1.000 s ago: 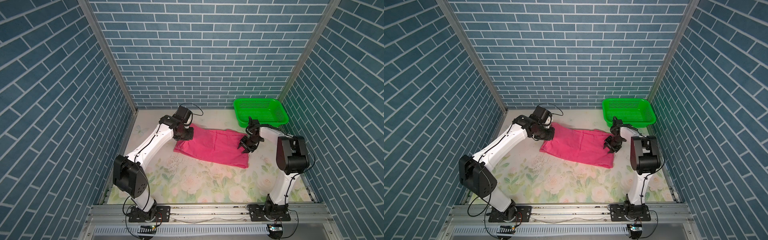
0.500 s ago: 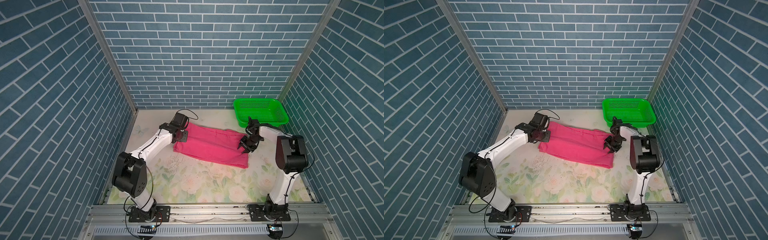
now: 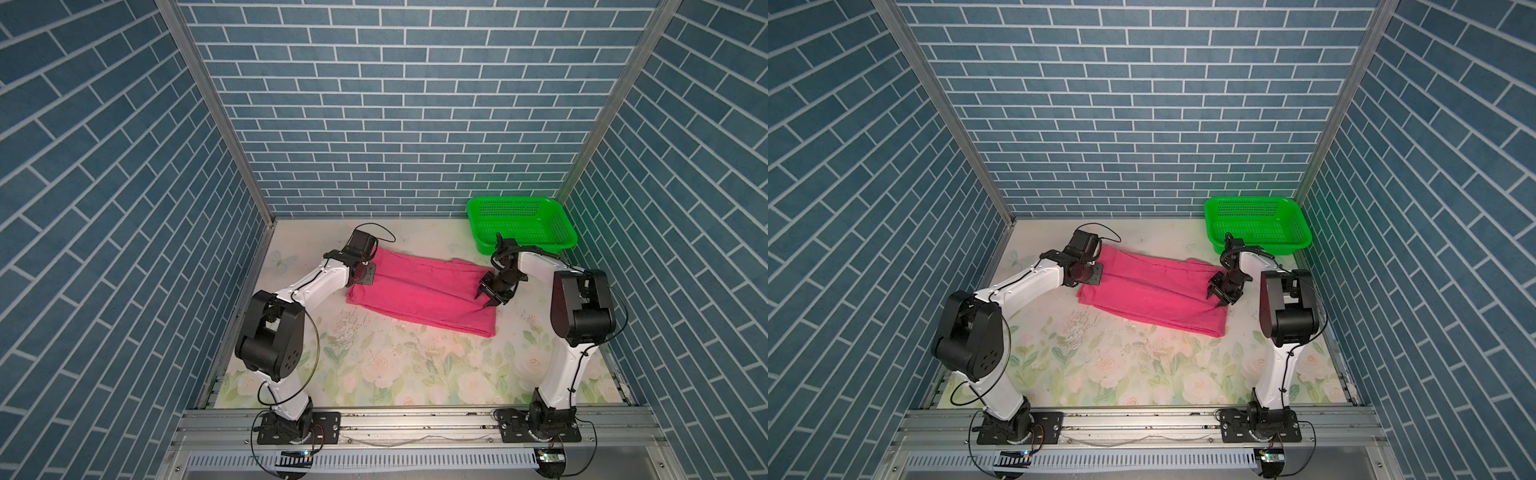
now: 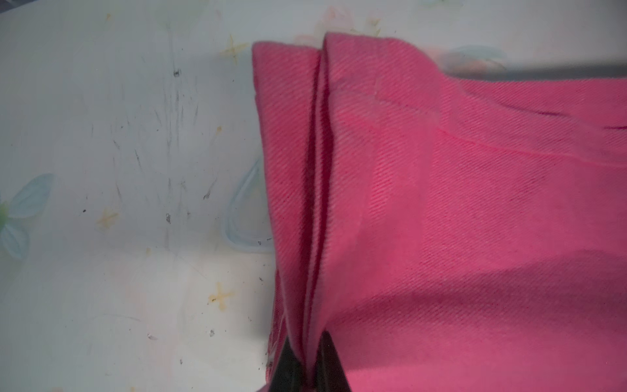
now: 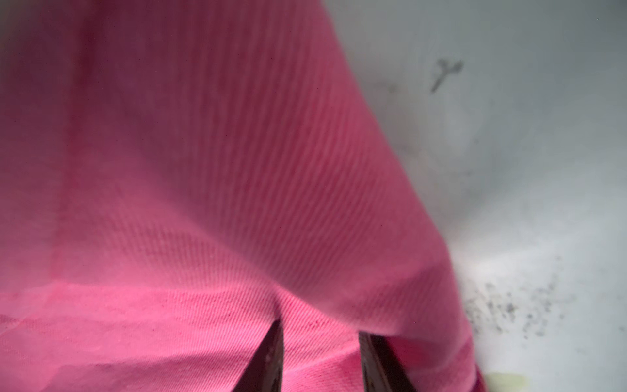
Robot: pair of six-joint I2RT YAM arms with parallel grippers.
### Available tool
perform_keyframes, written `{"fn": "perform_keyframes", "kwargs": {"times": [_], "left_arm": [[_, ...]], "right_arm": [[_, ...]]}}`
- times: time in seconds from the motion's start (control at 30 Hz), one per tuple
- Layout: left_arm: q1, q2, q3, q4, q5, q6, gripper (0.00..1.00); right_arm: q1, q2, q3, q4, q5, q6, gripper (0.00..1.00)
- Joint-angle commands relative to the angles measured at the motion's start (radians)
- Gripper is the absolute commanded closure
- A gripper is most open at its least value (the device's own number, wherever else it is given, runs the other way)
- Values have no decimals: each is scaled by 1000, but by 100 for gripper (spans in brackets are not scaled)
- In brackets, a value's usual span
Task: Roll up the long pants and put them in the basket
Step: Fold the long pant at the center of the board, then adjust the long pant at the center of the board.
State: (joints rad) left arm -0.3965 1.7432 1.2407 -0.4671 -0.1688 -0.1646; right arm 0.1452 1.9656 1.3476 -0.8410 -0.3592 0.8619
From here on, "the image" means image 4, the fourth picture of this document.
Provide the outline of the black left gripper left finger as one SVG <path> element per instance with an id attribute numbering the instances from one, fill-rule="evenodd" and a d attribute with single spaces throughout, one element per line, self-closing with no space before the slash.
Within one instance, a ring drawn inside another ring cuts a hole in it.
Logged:
<path id="1" fill-rule="evenodd" d="M 305 374 L 302 364 L 295 355 L 289 339 L 282 347 L 279 360 L 269 382 L 268 392 L 302 392 Z"/>

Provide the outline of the pink long pants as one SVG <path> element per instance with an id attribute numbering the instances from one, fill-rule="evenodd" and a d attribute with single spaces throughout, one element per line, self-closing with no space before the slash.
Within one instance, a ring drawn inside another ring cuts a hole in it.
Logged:
<path id="1" fill-rule="evenodd" d="M 398 39 L 257 42 L 271 364 L 313 390 L 626 388 L 626 81 L 488 82 Z"/>

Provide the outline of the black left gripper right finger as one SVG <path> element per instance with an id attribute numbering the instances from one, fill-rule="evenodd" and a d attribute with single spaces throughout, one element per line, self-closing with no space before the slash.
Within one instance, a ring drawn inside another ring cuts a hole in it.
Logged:
<path id="1" fill-rule="evenodd" d="M 329 331 L 324 331 L 318 344 L 315 364 L 317 392 L 351 392 L 346 373 Z"/>

